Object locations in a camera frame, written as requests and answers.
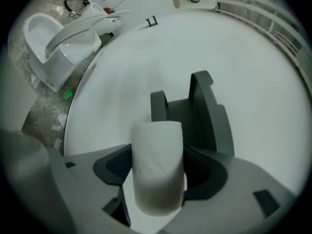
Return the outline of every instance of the gray plastic holder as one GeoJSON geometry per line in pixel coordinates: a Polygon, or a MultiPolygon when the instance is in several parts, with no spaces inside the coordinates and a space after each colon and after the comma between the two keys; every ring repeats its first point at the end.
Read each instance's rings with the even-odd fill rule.
{"type": "Polygon", "coordinates": [[[199,71],[191,75],[188,99],[168,102],[164,91],[151,93],[152,121],[179,121],[184,145],[234,156],[229,119],[215,99],[213,82],[207,71],[199,71]]]}

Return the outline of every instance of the white cylinder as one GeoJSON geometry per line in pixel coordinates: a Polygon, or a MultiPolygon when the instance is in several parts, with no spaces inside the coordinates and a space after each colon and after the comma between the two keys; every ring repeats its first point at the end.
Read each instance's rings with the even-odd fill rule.
{"type": "Polygon", "coordinates": [[[137,206],[154,216],[177,210],[184,194],[181,123],[148,122],[134,128],[131,135],[137,206]]]}
{"type": "Polygon", "coordinates": [[[191,0],[172,0],[177,9],[215,9],[216,0],[200,0],[192,2],[191,0]]]}

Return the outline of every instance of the toilet paper holder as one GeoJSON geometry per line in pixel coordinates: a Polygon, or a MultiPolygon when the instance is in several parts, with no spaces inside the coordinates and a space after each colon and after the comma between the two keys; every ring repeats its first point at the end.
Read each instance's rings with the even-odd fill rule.
{"type": "Polygon", "coordinates": [[[204,70],[191,75],[187,99],[168,102],[164,91],[151,93],[152,121],[179,121],[184,145],[234,156],[229,119],[225,107],[215,99],[213,82],[204,70]]]}

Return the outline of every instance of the toilet seat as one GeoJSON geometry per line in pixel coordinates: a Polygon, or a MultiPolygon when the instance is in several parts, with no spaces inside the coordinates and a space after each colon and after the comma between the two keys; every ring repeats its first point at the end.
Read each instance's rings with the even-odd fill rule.
{"type": "Polygon", "coordinates": [[[102,12],[88,14],[81,17],[72,23],[68,24],[66,27],[61,29],[47,44],[45,48],[45,53],[51,55],[53,50],[63,41],[69,39],[70,37],[77,35],[83,31],[90,29],[95,23],[104,19],[106,15],[102,12]]]}
{"type": "Polygon", "coordinates": [[[105,17],[105,20],[101,20],[95,23],[93,25],[93,28],[98,34],[98,36],[102,36],[105,33],[110,33],[110,32],[114,33],[114,30],[118,29],[122,25],[120,18],[130,13],[131,10],[123,10],[123,11],[117,11],[114,13],[107,14],[100,5],[92,2],[85,7],[84,11],[81,13],[81,17],[85,17],[88,14],[93,14],[93,13],[98,13],[98,12],[105,14],[106,17],[105,17]]]}

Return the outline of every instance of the dark gray bracket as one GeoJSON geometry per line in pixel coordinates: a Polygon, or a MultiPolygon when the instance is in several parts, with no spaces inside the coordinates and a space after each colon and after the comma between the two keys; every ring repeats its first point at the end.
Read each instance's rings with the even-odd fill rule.
{"type": "Polygon", "coordinates": [[[228,179],[228,172],[221,163],[188,146],[183,148],[183,166],[187,178],[183,202],[211,198],[228,179]]]}
{"type": "Polygon", "coordinates": [[[131,144],[98,159],[93,172],[108,185],[122,186],[132,168],[131,144]]]}
{"type": "Polygon", "coordinates": [[[118,196],[114,197],[111,201],[109,201],[102,210],[105,211],[108,215],[117,219],[119,222],[123,223],[124,225],[128,227],[131,226],[131,221],[129,218],[122,187],[120,187],[119,189],[118,196]]]}
{"type": "Polygon", "coordinates": [[[153,26],[155,26],[155,25],[158,24],[158,22],[157,22],[157,20],[156,20],[156,17],[155,17],[155,16],[152,16],[152,18],[154,19],[154,23],[151,23],[151,22],[150,22],[150,18],[147,18],[147,19],[146,19],[147,22],[148,22],[148,24],[149,24],[149,27],[153,27],[153,26]]]}
{"type": "Polygon", "coordinates": [[[164,91],[151,93],[152,121],[179,121],[184,145],[234,156],[229,119],[215,99],[213,82],[207,71],[200,71],[191,75],[188,99],[168,102],[164,91]]]}

